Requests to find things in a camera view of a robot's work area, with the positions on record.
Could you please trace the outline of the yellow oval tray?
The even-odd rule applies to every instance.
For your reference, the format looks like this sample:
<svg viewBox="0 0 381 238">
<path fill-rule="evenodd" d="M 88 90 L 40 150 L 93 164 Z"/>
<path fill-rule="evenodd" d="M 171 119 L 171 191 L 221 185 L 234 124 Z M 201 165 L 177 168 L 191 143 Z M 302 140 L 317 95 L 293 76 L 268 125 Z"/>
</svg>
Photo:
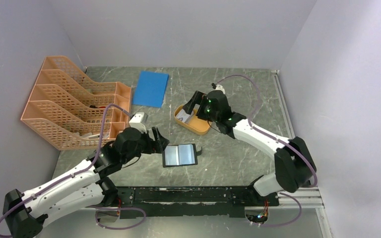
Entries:
<svg viewBox="0 0 381 238">
<path fill-rule="evenodd" d="M 178 106 L 178 108 L 173 113 L 175 122 L 178 125 L 180 125 L 180 126 L 186 128 L 186 129 L 192 131 L 195 134 L 198 134 L 198 135 L 205 135 L 205 134 L 207 134 L 208 131 L 211 129 L 212 122 L 209 122 L 209 121 L 206 121 L 206 120 L 202 120 L 202 119 L 199 119 L 199 118 L 196 118 L 196 117 L 194 117 L 190 121 L 190 123 L 183 123 L 183 122 L 179 121 L 178 119 L 176 119 L 176 115 L 178 114 L 178 112 L 180 110 L 182 110 L 182 107 L 183 107 L 183 105 Z"/>
</svg>

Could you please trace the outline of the black leather card holder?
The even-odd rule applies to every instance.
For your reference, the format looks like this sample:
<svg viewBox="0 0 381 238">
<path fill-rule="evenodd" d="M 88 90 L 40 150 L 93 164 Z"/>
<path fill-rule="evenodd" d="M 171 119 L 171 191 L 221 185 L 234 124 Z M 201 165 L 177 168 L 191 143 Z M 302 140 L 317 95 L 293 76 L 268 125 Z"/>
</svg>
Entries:
<svg viewBox="0 0 381 238">
<path fill-rule="evenodd" d="M 203 148 L 197 149 L 195 144 L 168 145 L 164 150 L 163 167 L 192 166 L 198 164 L 198 156 L 203 152 Z"/>
</svg>

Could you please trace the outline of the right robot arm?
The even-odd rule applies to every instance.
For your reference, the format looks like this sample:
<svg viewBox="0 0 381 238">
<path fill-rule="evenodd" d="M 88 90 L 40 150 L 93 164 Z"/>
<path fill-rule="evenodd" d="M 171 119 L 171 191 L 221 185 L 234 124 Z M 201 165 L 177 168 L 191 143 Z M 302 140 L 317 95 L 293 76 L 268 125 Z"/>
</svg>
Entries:
<svg viewBox="0 0 381 238">
<path fill-rule="evenodd" d="M 221 90 L 208 94 L 195 91 L 182 109 L 188 115 L 215 123 L 220 133 L 246 142 L 272 158 L 275 171 L 253 181 L 253 188 L 248 191 L 251 204 L 260 205 L 271 193 L 294 193 L 311 178 L 317 178 L 316 165 L 302 138 L 286 138 L 257 126 L 246 116 L 232 111 Z"/>
</svg>

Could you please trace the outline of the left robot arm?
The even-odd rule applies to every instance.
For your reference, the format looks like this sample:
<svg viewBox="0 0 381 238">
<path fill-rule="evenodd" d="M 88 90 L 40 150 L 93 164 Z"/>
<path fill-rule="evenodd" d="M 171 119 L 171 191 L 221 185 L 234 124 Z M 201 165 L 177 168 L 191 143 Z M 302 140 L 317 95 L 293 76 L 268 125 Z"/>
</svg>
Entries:
<svg viewBox="0 0 381 238">
<path fill-rule="evenodd" d="M 54 220 L 83 207 L 118 204 L 118 189 L 108 176 L 142 154 L 162 154 L 170 141 L 158 128 L 152 132 L 154 138 L 128 127 L 61 176 L 25 192 L 8 192 L 2 220 L 9 237 L 33 238 Z"/>
</svg>

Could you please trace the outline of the white VIP card stack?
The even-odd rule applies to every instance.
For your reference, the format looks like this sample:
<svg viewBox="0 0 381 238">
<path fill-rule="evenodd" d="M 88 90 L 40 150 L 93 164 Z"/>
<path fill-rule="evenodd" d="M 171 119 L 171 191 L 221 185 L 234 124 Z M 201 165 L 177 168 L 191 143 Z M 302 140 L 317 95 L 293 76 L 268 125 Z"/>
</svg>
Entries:
<svg viewBox="0 0 381 238">
<path fill-rule="evenodd" d="M 188 123 L 188 121 L 192 118 L 194 115 L 194 112 L 191 112 L 190 114 L 187 114 L 185 111 L 180 110 L 178 114 L 176 115 L 176 119 L 183 123 Z"/>
</svg>

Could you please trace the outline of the blue folder sheet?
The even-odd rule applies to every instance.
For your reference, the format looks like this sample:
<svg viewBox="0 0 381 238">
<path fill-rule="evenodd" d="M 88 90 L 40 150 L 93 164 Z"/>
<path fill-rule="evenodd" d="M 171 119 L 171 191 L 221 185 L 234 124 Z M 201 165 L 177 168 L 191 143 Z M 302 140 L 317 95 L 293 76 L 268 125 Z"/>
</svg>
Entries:
<svg viewBox="0 0 381 238">
<path fill-rule="evenodd" d="M 169 75 L 167 73 L 141 71 L 132 104 L 161 108 L 167 88 Z"/>
</svg>

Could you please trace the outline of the peach plastic file organizer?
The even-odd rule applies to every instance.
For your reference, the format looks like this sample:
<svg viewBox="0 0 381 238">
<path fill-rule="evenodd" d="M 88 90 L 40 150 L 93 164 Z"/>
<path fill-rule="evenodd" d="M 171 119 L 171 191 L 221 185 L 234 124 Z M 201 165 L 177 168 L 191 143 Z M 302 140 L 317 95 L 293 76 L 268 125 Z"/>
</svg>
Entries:
<svg viewBox="0 0 381 238">
<path fill-rule="evenodd" d="M 121 82 L 95 82 L 68 57 L 47 56 L 21 121 L 58 150 L 92 149 L 99 139 L 80 135 L 109 131 L 102 142 L 114 140 L 128 127 L 131 96 Z"/>
</svg>

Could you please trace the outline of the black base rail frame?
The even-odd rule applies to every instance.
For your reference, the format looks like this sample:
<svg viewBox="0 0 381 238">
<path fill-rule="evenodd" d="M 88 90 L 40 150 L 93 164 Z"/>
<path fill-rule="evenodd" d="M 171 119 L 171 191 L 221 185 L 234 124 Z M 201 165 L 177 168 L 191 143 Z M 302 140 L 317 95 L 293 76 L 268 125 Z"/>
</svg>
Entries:
<svg viewBox="0 0 381 238">
<path fill-rule="evenodd" d="M 121 218 L 217 216 L 244 218 L 245 209 L 279 205 L 278 194 L 259 195 L 247 186 L 115 186 L 108 178 L 98 182 L 103 199 L 97 207 L 121 208 Z"/>
</svg>

